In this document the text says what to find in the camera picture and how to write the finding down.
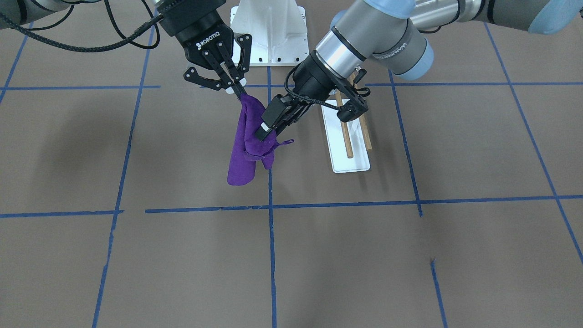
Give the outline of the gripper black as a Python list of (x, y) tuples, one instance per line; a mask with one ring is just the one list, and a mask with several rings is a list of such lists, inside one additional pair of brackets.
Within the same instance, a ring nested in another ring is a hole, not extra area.
[[(195, 67), (190, 67), (183, 74), (185, 81), (214, 91), (225, 90), (240, 98), (246, 94), (242, 81), (250, 68), (253, 38), (249, 34), (235, 35), (234, 42), (240, 48), (235, 64), (233, 50), (228, 49), (233, 44), (233, 31), (217, 12), (225, 3), (225, 0), (161, 0), (160, 24), (169, 36), (178, 40), (189, 62), (212, 69), (203, 60), (204, 52), (220, 54), (217, 79), (200, 76)], [(211, 49), (213, 43), (217, 51)]]
[(329, 75), (334, 73), (316, 52), (311, 52), (285, 77), (285, 96), (275, 95), (261, 116), (262, 122), (254, 136), (260, 141), (272, 132), (279, 136), (297, 123), (313, 104), (324, 104), (336, 90)]

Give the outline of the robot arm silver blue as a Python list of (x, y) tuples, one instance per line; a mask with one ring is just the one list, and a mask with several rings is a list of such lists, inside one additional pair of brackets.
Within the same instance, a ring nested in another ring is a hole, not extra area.
[(331, 92), (348, 96), (334, 106), (342, 122), (353, 121), (368, 110), (367, 88), (348, 81), (368, 59), (387, 67), (404, 80), (422, 77), (431, 67), (434, 52), (425, 33), (456, 22), (482, 21), (493, 25), (552, 35), (582, 10), (580, 0), (357, 0), (331, 23), (330, 30), (309, 56), (287, 75), (285, 95), (276, 95), (252, 135), (265, 140), (296, 123), (314, 104), (325, 106)]
[(157, 15), (138, 27), (133, 34), (106, 46), (71, 46), (38, 35), (25, 24), (81, 4), (79, 0), (3, 0), (1, 28), (14, 29), (42, 43), (72, 52), (98, 53), (112, 51), (143, 35), (148, 29), (162, 27), (181, 44), (185, 57), (194, 66), (184, 79), (215, 91), (224, 89), (238, 99), (245, 95), (245, 74), (249, 71), (252, 35), (235, 33), (225, 24), (217, 9), (223, 0), (158, 0)]

